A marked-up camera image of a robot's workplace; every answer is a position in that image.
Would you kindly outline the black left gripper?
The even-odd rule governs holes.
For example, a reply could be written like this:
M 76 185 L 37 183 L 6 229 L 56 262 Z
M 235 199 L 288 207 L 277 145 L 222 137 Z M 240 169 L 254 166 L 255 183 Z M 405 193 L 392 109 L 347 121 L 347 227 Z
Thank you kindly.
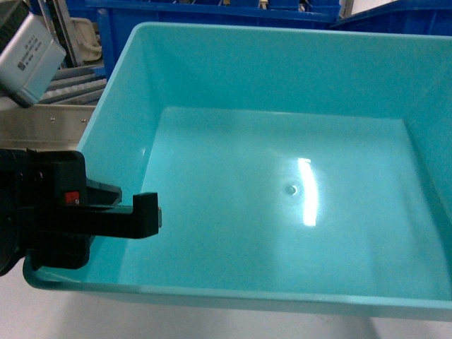
M 1 274 L 28 256 L 32 269 L 79 269 L 88 263 L 94 236 L 144 239 L 162 227 L 157 193 L 133 196 L 132 206 L 115 206 L 122 190 L 88 179 L 78 151 L 1 149 Z M 57 211 L 89 207 L 86 232 L 50 230 Z

